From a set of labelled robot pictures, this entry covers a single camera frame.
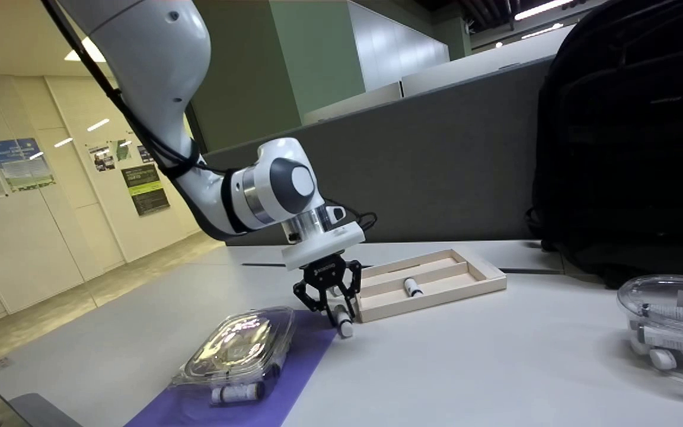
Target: purple mat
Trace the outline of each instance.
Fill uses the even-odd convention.
[[[131,427],[283,425],[337,330],[322,316],[296,314],[296,330],[278,381],[258,404],[210,406],[209,386],[163,389]]]

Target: white wall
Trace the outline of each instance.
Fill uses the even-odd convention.
[[[104,115],[112,125],[85,130]],[[120,169],[143,163],[137,140],[89,79],[0,79],[0,140],[10,138],[38,140],[54,185],[0,196],[0,317],[197,233],[165,181],[170,209],[135,214]],[[118,138],[132,140],[132,157],[94,170],[89,150]]]
[[[448,48],[380,11],[348,3],[365,89],[399,82],[403,76],[443,64]]]

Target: table surface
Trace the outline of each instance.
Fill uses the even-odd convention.
[[[532,241],[408,241],[368,265],[456,249],[508,290],[356,324],[285,425],[683,425],[683,381],[625,347],[614,292]],[[296,305],[279,246],[220,246],[0,360],[0,395],[33,425],[123,425],[233,314]]]

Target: wooden tray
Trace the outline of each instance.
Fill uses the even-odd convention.
[[[421,295],[408,296],[403,279],[412,278]],[[356,298],[361,322],[391,317],[411,310],[501,292],[508,279],[496,265],[481,259],[462,259],[458,252],[436,252],[400,264],[363,271]]]

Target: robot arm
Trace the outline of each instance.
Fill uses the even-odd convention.
[[[123,111],[139,143],[177,187],[197,223],[216,240],[283,225],[290,240],[283,252],[286,267],[304,267],[306,283],[342,267],[338,253],[365,240],[342,206],[329,206],[318,191],[312,165],[293,138],[258,146],[253,165],[216,172],[182,127],[182,113],[209,69],[210,41],[191,0],[43,0],[52,19],[74,45],[104,92]],[[69,19],[101,50],[120,89],[82,53]],[[293,286],[296,296],[315,308],[333,308],[320,292],[320,305]]]

